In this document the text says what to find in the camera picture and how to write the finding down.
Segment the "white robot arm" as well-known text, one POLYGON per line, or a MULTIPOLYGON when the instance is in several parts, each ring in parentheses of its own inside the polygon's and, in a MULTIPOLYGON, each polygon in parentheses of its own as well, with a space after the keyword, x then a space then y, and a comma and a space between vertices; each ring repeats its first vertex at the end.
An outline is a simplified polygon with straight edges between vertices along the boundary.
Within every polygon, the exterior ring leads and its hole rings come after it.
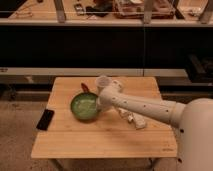
POLYGON ((199 98, 184 104, 127 95, 118 80, 98 78, 97 106, 131 111, 179 129, 177 171, 213 169, 213 99, 199 98))

